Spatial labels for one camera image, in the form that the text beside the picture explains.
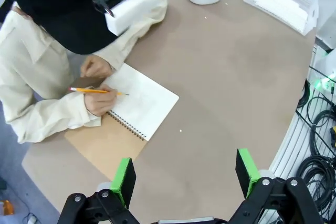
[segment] white foam block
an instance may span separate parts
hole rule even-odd
[[[135,22],[141,20],[162,0],[124,0],[113,7],[114,14],[105,13],[107,27],[115,35],[121,35],[127,28]]]
[[[257,6],[273,13],[280,19],[289,23],[300,32],[303,32],[308,13],[300,8],[294,0],[253,0]]]

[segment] beige jacket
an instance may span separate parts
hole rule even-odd
[[[162,0],[147,17],[94,54],[119,69],[137,39],[163,20],[166,9],[167,0]],[[100,118],[86,110],[82,93],[63,96],[72,82],[65,48],[33,21],[9,12],[0,30],[0,101],[19,143],[40,142],[68,128],[100,125]],[[36,102],[33,91],[45,100]]]

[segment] table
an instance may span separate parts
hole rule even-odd
[[[243,195],[236,149],[260,169],[274,158],[301,96],[314,44],[243,0],[208,6],[169,0],[163,23],[127,63],[180,96],[135,160],[130,210],[140,223],[165,218],[229,219]],[[23,167],[61,210],[107,178],[63,137],[34,144]]]

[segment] orange bottle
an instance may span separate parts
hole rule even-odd
[[[0,215],[13,215],[14,214],[14,208],[13,205],[8,200],[0,200],[0,207],[3,209],[0,209]]]

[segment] black cap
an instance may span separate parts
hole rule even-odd
[[[87,55],[117,39],[92,0],[16,0],[35,23],[70,51]]]

